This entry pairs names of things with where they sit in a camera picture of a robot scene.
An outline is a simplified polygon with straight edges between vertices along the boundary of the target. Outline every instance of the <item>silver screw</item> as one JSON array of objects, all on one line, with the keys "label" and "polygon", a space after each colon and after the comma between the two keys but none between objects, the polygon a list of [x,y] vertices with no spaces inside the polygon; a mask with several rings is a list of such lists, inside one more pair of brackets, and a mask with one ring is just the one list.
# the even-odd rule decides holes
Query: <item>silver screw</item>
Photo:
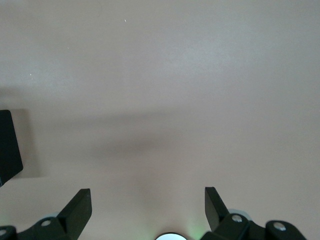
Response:
[{"label": "silver screw", "polygon": [[285,231],[287,230],[285,225],[283,225],[281,222],[276,221],[273,226],[278,229],[279,231]]},{"label": "silver screw", "polygon": [[241,223],[242,222],[242,218],[239,215],[233,215],[232,216],[232,220],[237,222],[237,223]]},{"label": "silver screw", "polygon": [[41,223],[41,227],[45,227],[45,226],[48,226],[50,225],[51,221],[50,220],[45,220]]},{"label": "silver screw", "polygon": [[5,235],[6,233],[7,233],[7,230],[5,230],[5,229],[0,230],[0,236]]}]

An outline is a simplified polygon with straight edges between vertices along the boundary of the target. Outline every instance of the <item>glossy table surface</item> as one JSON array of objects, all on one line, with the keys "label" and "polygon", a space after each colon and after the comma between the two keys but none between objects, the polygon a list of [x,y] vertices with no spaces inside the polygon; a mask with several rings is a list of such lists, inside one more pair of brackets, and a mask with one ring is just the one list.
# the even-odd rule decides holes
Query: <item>glossy table surface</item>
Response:
[{"label": "glossy table surface", "polygon": [[320,237],[320,1],[0,0],[22,231],[90,188],[80,240],[198,240],[205,187]]}]

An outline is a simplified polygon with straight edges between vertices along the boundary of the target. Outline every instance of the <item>beige tabletop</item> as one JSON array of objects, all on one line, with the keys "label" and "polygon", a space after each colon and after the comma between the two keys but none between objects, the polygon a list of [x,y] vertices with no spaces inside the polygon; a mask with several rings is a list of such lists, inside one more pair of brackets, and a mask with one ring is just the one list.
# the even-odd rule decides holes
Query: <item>beige tabletop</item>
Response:
[{"label": "beige tabletop", "polygon": [[205,187],[320,237],[320,1],[0,0],[23,231],[90,188],[80,240],[208,231]]}]

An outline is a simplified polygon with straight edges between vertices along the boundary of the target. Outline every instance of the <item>bolt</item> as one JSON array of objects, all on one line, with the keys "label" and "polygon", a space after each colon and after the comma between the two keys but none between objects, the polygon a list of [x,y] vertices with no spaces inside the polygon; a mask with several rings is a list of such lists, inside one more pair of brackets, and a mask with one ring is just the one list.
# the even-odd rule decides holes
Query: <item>bolt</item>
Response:
[{"label": "bolt", "polygon": [[41,223],[41,227],[45,227],[45,226],[48,226],[50,225],[51,221],[50,220],[45,220]]},{"label": "bolt", "polygon": [[7,233],[7,230],[5,230],[5,229],[0,230],[0,236],[5,235],[6,233]]},{"label": "bolt", "polygon": [[241,223],[242,222],[242,218],[239,215],[233,215],[232,216],[232,220],[237,222],[237,223]]},{"label": "bolt", "polygon": [[283,225],[281,222],[276,221],[273,226],[278,229],[279,231],[285,231],[287,230],[285,225]]}]

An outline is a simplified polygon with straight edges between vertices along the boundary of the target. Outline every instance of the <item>round light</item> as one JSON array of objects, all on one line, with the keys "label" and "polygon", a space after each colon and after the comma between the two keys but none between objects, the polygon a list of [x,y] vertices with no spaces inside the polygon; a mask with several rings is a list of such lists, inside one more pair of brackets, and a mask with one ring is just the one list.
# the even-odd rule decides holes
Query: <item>round light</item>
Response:
[{"label": "round light", "polygon": [[158,236],[156,240],[187,240],[187,239],[177,233],[168,232],[168,233],[162,234],[161,236]]}]

